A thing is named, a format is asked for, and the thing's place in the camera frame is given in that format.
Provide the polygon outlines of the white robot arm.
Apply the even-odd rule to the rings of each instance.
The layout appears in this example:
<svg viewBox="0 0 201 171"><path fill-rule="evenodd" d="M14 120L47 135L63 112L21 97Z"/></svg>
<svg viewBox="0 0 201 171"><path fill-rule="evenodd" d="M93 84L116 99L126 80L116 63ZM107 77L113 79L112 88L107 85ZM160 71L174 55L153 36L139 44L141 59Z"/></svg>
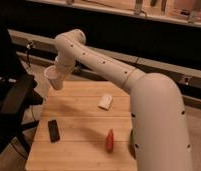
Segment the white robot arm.
<svg viewBox="0 0 201 171"><path fill-rule="evenodd" d="M79 29L57 35L56 66L69 74L80 62L130 95L138 171L193 171L186 112L176 83L96 52L85 42Z"/></svg>

